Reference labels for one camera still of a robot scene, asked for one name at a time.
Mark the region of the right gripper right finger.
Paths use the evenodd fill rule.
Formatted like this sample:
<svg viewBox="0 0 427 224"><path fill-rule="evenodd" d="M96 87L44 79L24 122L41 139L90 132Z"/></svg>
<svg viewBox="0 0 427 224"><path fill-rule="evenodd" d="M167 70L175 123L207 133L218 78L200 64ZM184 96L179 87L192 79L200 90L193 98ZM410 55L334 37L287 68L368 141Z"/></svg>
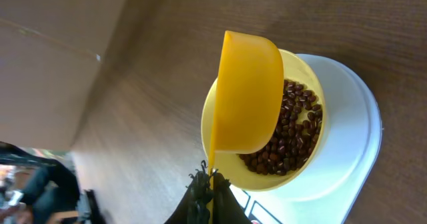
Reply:
<svg viewBox="0 0 427 224"><path fill-rule="evenodd" d="M213 176L213 224L252 224L221 173Z"/></svg>

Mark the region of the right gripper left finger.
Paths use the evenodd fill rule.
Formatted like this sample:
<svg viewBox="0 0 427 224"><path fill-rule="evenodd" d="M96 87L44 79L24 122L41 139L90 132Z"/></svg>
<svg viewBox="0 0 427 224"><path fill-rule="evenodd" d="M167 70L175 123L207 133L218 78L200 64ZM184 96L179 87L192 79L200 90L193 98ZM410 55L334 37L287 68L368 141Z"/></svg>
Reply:
<svg viewBox="0 0 427 224"><path fill-rule="evenodd" d="M186 187L181 201L165 224L208 224L210 210L207 204L214 198L211 189L211 175L207 172L207 163L201 161L201 170L196 169L195 174L189 174L191 183Z"/></svg>

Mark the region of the yellow measuring scoop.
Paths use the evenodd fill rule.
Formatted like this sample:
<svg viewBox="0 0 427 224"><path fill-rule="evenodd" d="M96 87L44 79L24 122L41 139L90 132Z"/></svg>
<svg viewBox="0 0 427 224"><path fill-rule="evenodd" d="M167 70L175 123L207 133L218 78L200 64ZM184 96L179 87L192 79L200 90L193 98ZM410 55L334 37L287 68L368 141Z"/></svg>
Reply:
<svg viewBox="0 0 427 224"><path fill-rule="evenodd" d="M236 170L220 155L251 154L272 137L282 104L284 68L278 48L264 37L226 31L216 79L209 170Z"/></svg>

